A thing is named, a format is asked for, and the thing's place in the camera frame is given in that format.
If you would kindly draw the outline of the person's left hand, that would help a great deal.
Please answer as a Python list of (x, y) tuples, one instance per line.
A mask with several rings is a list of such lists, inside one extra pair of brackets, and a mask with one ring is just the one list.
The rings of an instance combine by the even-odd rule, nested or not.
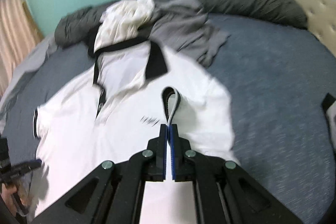
[[(17, 194), (20, 199), (23, 206), (22, 209), (19, 207), (18, 201), (14, 198), (15, 194)], [(13, 216), (18, 214), (24, 217), (27, 215), (30, 205), (29, 196), (21, 181), (17, 181), (13, 184), (1, 184), (1, 198)]]

